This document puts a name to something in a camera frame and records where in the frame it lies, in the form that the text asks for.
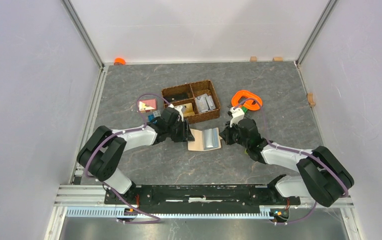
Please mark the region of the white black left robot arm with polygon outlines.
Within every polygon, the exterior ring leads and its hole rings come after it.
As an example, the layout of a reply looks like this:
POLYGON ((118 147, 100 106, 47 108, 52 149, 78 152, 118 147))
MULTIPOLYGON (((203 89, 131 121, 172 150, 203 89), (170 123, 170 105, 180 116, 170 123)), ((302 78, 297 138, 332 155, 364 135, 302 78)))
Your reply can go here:
POLYGON ((179 107, 169 106, 160 116, 135 128, 111 130, 101 125, 79 151, 76 161, 84 167, 84 174, 105 183, 117 191, 124 204, 135 200, 134 182, 118 168, 125 151, 142 146, 153 146, 167 138, 175 143, 192 142, 189 121, 179 107))

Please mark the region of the beige leather card holder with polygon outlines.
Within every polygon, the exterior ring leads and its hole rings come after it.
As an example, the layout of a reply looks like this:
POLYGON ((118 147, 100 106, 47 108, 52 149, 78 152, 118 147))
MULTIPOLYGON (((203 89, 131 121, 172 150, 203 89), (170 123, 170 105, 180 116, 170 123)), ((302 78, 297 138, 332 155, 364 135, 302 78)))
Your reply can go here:
POLYGON ((205 130, 190 129, 194 137, 193 141, 188 142, 188 150, 194 152, 206 152, 220 149, 221 137, 219 128, 209 128, 205 130))

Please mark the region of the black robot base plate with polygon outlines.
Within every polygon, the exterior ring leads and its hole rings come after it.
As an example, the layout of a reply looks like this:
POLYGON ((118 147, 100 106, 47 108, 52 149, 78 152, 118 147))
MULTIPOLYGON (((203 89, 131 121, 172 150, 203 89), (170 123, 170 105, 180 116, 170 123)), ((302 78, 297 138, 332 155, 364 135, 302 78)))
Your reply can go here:
POLYGON ((260 206, 299 205, 268 184, 137 185, 122 197, 149 214, 255 214, 260 206))

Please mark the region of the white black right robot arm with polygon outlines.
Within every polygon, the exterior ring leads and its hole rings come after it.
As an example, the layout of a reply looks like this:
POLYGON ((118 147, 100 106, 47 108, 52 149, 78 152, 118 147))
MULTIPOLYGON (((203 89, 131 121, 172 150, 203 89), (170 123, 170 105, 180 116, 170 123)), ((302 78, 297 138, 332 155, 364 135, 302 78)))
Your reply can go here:
POLYGON ((282 203, 288 197, 311 197, 324 207, 348 196, 355 181, 351 174, 325 146, 297 149, 272 142, 258 131, 253 119, 226 123, 220 137, 227 145, 239 144, 248 156, 259 163, 277 165, 298 172, 272 182, 267 191, 270 202, 282 203))

